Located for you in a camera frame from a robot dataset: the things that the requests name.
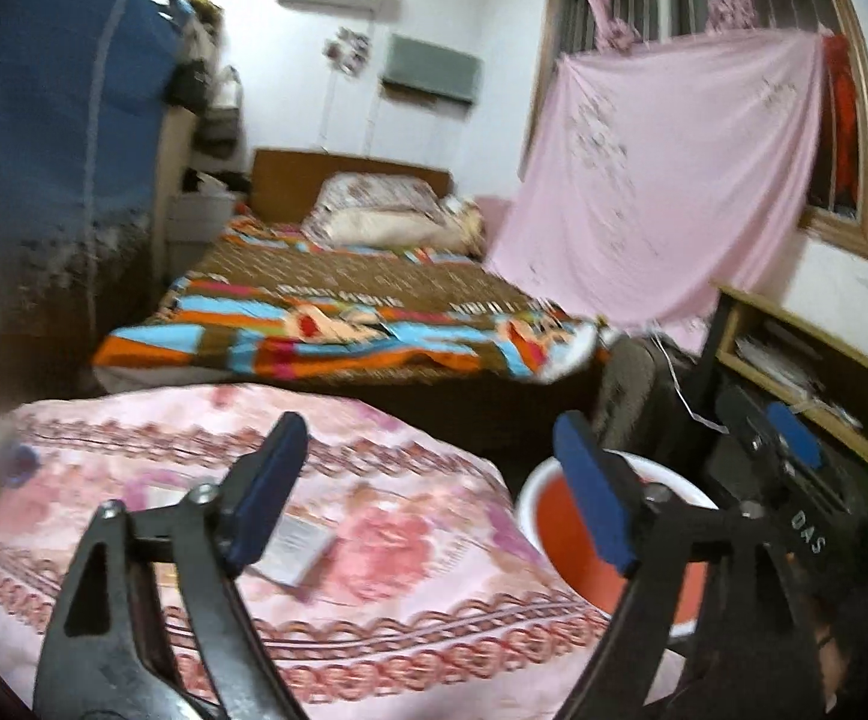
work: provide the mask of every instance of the wooden headboard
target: wooden headboard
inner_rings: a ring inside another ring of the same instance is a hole
[[[381,162],[325,151],[279,151],[258,148],[254,153],[250,207],[267,224],[301,223],[317,202],[320,186],[339,172],[379,172],[416,175],[431,185],[438,197],[450,194],[453,179],[445,170]]]

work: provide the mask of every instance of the screw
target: screw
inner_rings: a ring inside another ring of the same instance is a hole
[[[202,485],[197,485],[190,493],[187,493],[187,497],[190,498],[194,503],[199,506],[204,506],[205,504],[210,503],[214,498],[217,497],[217,494],[220,491],[217,489],[217,485],[212,485],[209,482],[205,482]]]
[[[114,517],[118,517],[120,514],[125,512],[125,507],[123,501],[117,500],[109,500],[101,503],[98,511],[101,513],[101,517],[104,519],[114,519]]]
[[[766,513],[764,507],[756,501],[744,501],[740,504],[741,517],[746,519],[763,519]]]
[[[650,503],[667,503],[673,494],[667,485],[659,482],[651,482],[644,488],[644,500]]]

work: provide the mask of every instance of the hanging clothes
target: hanging clothes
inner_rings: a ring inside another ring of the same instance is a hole
[[[823,77],[821,37],[795,30],[563,57],[486,266],[620,328],[706,316],[800,216]]]

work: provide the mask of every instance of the bedspread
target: bedspread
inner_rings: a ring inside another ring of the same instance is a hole
[[[145,324],[112,333],[94,365],[192,367],[253,379],[357,382],[491,372],[552,381],[596,330],[466,257],[315,245],[237,215]]]
[[[298,591],[237,581],[264,650],[317,720],[551,717],[606,627],[517,531],[500,474],[363,403],[261,385],[42,402],[15,413],[41,468],[0,497],[0,674],[26,701],[53,601],[96,507],[217,480],[285,410],[311,434],[287,511],[337,540]],[[171,565],[189,690],[211,696]],[[677,681],[667,659],[656,689]]]

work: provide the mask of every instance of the bucket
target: bucket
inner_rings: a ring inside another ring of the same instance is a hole
[[[632,466],[643,482],[667,485],[694,506],[717,508],[701,490],[671,469],[626,452],[616,454]],[[557,459],[543,461],[528,477],[517,499],[517,525],[528,541],[552,562],[563,581],[606,615],[613,614],[627,580],[597,557]],[[671,637],[693,634],[704,597],[705,576],[703,563],[688,565]]]

